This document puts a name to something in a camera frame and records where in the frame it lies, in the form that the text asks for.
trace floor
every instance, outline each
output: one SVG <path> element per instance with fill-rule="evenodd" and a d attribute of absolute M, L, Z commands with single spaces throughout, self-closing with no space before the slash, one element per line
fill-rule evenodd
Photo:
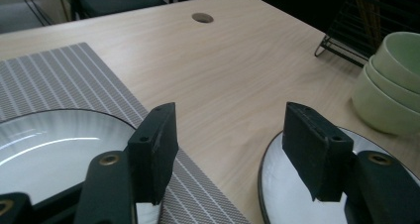
<path fill-rule="evenodd" d="M 0 34 L 39 28 L 49 24 L 51 19 L 31 8 L 34 8 L 31 2 L 29 5 L 25 2 L 0 4 Z"/>

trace gray placemat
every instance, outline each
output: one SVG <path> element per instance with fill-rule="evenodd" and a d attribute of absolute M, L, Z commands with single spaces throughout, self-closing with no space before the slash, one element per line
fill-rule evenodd
<path fill-rule="evenodd" d="M 0 61 L 0 122 L 54 109 L 89 109 L 138 127 L 148 111 L 88 44 Z M 249 223 L 180 149 L 160 223 Z"/>

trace table surface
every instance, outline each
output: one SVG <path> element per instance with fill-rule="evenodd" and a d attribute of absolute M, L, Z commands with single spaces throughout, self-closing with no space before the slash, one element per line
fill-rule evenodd
<path fill-rule="evenodd" d="M 213 23 L 198 23 L 207 13 Z M 81 42 L 147 109 L 177 106 L 178 142 L 252 222 L 258 171 L 285 104 L 310 106 L 379 144 L 420 175 L 420 134 L 368 127 L 351 93 L 361 69 L 314 51 L 324 34 L 260 0 L 193 0 L 0 36 L 0 59 Z"/>

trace green bowl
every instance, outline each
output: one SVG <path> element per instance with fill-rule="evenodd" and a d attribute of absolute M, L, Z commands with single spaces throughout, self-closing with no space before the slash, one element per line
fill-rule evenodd
<path fill-rule="evenodd" d="M 401 103 L 402 105 L 420 113 L 420 94 L 412 92 L 380 74 L 373 66 L 372 56 L 365 64 L 367 76 L 383 93 Z"/>
<path fill-rule="evenodd" d="M 394 135 L 420 132 L 420 113 L 383 93 L 368 77 L 366 66 L 356 82 L 352 100 L 362 120 L 380 132 Z"/>
<path fill-rule="evenodd" d="M 420 93 L 420 34 L 388 34 L 376 51 L 372 64 L 392 82 Z"/>

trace black wire rack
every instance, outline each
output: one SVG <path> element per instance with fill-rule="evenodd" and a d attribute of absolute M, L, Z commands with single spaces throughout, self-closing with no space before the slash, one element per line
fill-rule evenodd
<path fill-rule="evenodd" d="M 363 66 L 393 32 L 420 33 L 420 0 L 346 0 L 315 56 L 329 51 Z"/>

